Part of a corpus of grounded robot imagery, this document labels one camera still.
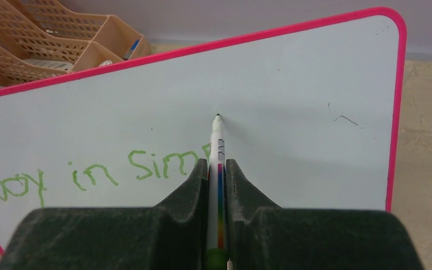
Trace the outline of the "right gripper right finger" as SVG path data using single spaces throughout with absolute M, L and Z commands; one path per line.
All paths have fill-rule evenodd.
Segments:
M 282 208 L 226 162 L 234 269 L 423 269 L 396 216 L 378 210 Z

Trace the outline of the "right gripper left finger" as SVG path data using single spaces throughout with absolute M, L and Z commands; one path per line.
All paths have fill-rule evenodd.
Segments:
M 153 207 L 33 210 L 0 269 L 203 269 L 208 165 Z

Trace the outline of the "blue item in organizer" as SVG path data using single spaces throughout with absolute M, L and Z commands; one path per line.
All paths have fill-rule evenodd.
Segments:
M 139 58 L 139 43 L 140 40 L 136 40 L 131 48 L 127 51 L 127 53 L 124 55 L 124 60 L 131 60 L 131 59 L 137 59 Z

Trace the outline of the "orange plastic file organizer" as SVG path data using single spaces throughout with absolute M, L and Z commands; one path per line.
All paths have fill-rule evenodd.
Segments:
M 0 1 L 0 88 L 126 61 L 146 38 L 115 15 L 74 12 L 59 1 Z

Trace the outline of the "pink framed whiteboard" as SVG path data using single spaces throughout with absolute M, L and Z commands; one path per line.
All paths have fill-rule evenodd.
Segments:
M 287 208 L 390 210 L 407 28 L 374 7 L 0 89 L 0 252 L 43 207 L 153 206 L 209 152 Z

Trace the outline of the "white green marker pen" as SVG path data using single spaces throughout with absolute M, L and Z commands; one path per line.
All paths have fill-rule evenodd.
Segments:
M 226 169 L 222 117 L 217 114 L 212 123 L 208 156 L 208 228 L 206 235 L 205 268 L 227 269 Z

